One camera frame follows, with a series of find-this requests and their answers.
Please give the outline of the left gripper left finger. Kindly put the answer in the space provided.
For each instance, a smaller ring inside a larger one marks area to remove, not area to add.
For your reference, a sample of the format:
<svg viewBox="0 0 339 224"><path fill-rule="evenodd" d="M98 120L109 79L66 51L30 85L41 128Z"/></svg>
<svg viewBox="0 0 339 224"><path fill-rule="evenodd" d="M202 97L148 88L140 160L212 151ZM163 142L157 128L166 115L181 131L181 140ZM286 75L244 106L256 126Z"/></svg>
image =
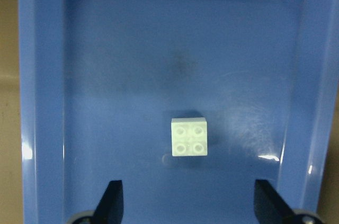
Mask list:
<svg viewBox="0 0 339 224"><path fill-rule="evenodd" d="M123 219L122 180L110 181L92 216L92 223L117 223Z"/></svg>

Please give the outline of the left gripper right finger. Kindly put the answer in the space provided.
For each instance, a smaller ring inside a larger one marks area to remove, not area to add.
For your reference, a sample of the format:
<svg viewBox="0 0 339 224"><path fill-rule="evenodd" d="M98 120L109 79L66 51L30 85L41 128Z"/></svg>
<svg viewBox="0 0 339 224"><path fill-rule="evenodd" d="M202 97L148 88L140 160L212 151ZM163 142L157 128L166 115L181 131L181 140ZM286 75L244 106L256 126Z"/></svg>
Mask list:
<svg viewBox="0 0 339 224"><path fill-rule="evenodd" d="M267 180L255 180L254 213L260 224L293 223L296 214Z"/></svg>

